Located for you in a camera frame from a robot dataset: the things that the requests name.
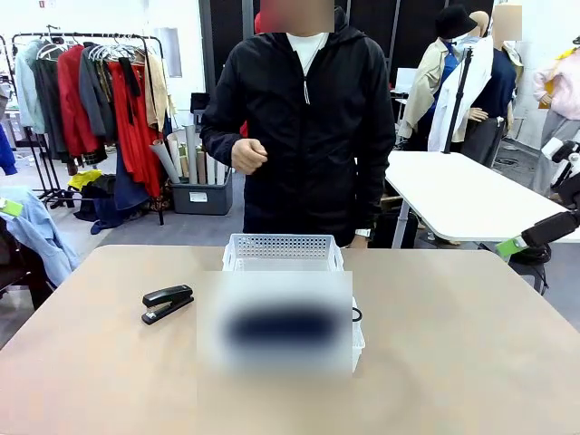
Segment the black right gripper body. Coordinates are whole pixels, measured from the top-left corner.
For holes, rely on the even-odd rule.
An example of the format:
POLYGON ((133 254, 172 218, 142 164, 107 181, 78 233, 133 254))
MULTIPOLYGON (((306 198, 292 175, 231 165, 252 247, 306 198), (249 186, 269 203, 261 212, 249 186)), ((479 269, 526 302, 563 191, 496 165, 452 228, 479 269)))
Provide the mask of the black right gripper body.
POLYGON ((561 185, 561 199, 567 207, 579 209, 580 174, 567 178, 561 185))

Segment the person's right hand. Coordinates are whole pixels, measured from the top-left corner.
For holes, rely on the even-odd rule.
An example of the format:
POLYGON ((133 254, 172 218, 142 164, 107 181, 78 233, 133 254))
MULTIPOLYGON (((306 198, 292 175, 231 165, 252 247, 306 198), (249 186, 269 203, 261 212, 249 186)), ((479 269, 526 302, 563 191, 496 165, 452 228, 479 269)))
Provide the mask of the person's right hand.
POLYGON ((231 166, 245 175, 252 175, 267 162, 267 152, 259 140, 237 140, 231 150, 231 166))

